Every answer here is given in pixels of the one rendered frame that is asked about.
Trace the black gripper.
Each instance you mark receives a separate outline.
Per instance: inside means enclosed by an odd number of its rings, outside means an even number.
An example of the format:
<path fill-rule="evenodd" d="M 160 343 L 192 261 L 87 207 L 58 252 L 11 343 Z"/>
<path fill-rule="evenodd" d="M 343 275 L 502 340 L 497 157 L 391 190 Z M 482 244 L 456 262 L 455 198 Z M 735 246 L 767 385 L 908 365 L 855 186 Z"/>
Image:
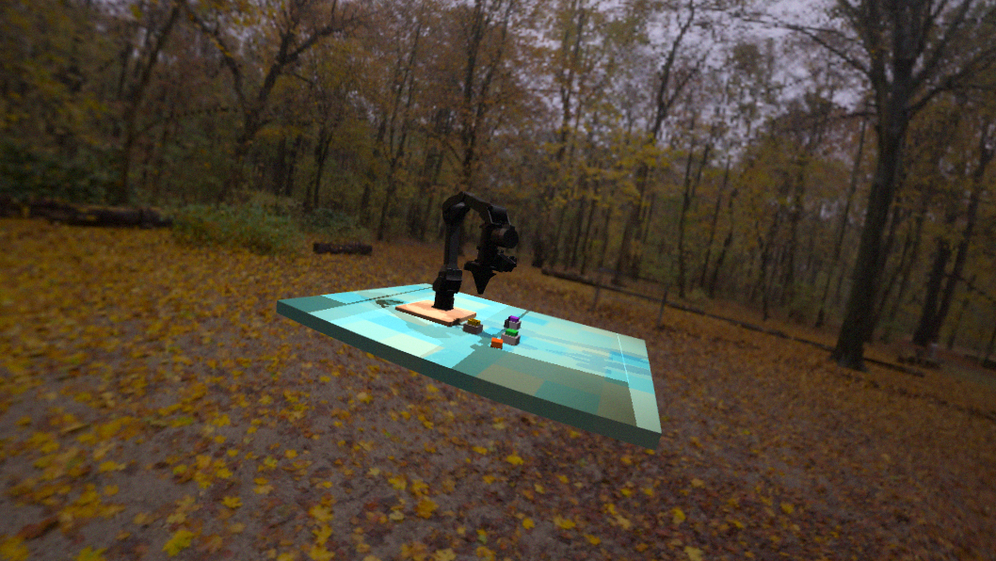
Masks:
<path fill-rule="evenodd" d="M 490 258 L 493 252 L 495 252 L 495 250 L 498 249 L 498 246 L 480 243 L 479 246 L 476 246 L 476 249 L 478 249 L 477 259 L 474 259 L 474 261 L 467 261 L 466 263 L 464 263 L 463 269 L 472 272 L 472 276 L 474 276 L 474 282 L 476 285 L 477 293 L 479 295 L 482 295 L 489 282 L 489 279 L 496 275 L 495 273 L 492 273 L 493 272 L 492 270 L 499 272 L 503 272 L 503 270 L 495 263 L 493 265 L 490 262 Z"/>

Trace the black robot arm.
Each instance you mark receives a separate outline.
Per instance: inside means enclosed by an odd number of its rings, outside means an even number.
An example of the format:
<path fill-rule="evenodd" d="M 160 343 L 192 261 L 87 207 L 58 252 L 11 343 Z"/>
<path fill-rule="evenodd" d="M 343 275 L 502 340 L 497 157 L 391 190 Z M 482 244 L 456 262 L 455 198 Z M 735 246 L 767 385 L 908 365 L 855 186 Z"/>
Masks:
<path fill-rule="evenodd" d="M 470 207 L 478 212 L 484 221 L 479 225 L 482 228 L 480 243 L 503 246 L 503 248 L 515 248 L 519 242 L 519 236 L 515 225 L 511 225 L 507 208 L 505 206 L 488 203 L 485 200 L 472 195 L 470 192 L 461 191 L 457 195 L 449 198 L 442 205 L 442 217 L 446 223 L 446 238 L 443 254 L 443 265 L 439 270 L 439 278 L 432 284 L 432 290 L 436 292 L 434 306 L 431 308 L 442 311 L 450 311 L 454 308 L 454 294 L 457 294 L 462 282 L 462 270 L 458 268 L 458 235 L 459 225 L 463 221 L 466 212 Z M 498 265 L 503 271 L 512 271 L 517 267 L 515 256 L 505 256 L 504 251 L 493 252 L 490 262 Z"/>

